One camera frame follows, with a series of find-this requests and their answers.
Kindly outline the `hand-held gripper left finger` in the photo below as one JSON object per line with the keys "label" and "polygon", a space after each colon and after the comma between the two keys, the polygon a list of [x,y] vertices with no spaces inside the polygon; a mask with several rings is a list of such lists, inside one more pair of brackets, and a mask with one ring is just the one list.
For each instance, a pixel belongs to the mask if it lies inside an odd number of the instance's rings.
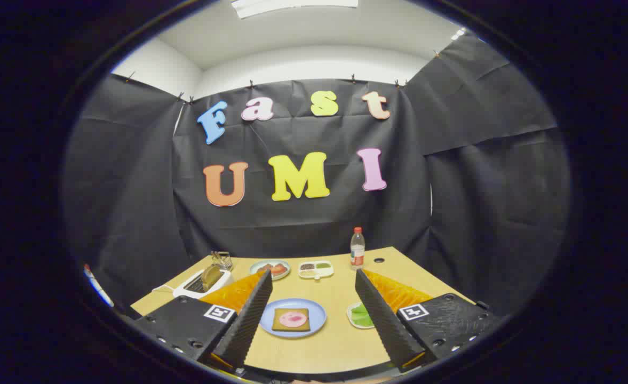
{"label": "hand-held gripper left finger", "polygon": [[173,354],[233,371],[244,365],[272,290],[272,273],[262,270],[201,299],[174,298],[134,326]]}

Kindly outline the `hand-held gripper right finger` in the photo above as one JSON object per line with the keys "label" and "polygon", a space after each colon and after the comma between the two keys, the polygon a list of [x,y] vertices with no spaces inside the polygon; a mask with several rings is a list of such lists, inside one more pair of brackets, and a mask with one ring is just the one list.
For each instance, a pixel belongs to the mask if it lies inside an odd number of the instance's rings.
{"label": "hand-held gripper right finger", "polygon": [[364,268],[355,290],[390,362],[402,372],[443,359],[490,333],[498,316],[455,293],[432,297]]}

